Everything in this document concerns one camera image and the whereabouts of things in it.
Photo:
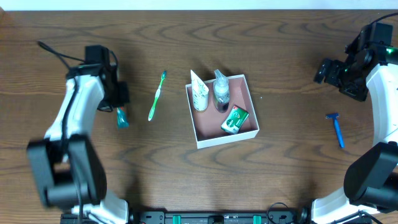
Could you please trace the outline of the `white lotion tube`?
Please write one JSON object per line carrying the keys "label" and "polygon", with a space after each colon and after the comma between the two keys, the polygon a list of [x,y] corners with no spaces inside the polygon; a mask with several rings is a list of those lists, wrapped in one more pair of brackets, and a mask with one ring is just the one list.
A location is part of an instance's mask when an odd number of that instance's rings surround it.
{"label": "white lotion tube", "polygon": [[205,111],[208,107],[209,89],[204,81],[190,70],[192,84],[193,107],[197,111]]}

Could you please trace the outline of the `red teal toothpaste tube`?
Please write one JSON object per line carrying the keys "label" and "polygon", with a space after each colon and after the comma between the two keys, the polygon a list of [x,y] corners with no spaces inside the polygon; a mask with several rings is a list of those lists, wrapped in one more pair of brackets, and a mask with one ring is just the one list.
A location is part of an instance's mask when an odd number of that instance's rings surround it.
{"label": "red teal toothpaste tube", "polygon": [[117,126],[119,129],[128,128],[129,121],[127,120],[127,113],[123,107],[118,107],[117,110]]}

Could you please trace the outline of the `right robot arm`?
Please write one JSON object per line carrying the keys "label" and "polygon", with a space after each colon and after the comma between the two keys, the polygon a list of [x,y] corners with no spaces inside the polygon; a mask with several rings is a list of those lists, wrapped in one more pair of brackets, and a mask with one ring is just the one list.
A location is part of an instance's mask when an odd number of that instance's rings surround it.
{"label": "right robot arm", "polygon": [[345,62],[326,59],[314,80],[355,100],[371,98],[373,146],[346,171],[343,186],[312,202],[311,223],[345,223],[397,210],[397,49],[385,40],[350,44]]}

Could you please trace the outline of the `green Dettol soap pack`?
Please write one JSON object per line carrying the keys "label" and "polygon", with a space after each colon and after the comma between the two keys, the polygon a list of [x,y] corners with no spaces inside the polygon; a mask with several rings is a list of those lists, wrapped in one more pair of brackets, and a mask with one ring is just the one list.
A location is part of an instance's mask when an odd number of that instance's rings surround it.
{"label": "green Dettol soap pack", "polygon": [[221,129],[229,134],[238,134],[248,116],[249,113],[246,110],[234,105],[228,117],[221,124]]}

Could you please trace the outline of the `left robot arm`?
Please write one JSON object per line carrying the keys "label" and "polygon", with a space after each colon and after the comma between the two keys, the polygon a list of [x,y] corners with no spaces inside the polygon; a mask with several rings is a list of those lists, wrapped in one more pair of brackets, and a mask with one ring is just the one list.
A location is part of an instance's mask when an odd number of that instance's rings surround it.
{"label": "left robot arm", "polygon": [[118,66],[73,67],[57,117],[41,140],[31,140],[27,157],[40,201],[75,215],[76,223],[128,223],[128,203],[107,188],[104,168],[91,143],[106,82],[118,83]]}

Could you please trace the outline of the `clear pump soap bottle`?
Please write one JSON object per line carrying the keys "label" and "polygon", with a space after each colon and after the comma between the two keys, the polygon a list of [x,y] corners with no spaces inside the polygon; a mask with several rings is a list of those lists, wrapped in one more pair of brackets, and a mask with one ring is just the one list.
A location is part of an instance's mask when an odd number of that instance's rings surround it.
{"label": "clear pump soap bottle", "polygon": [[229,106],[229,80],[218,69],[214,71],[215,81],[213,82],[213,96],[216,109],[225,113]]}

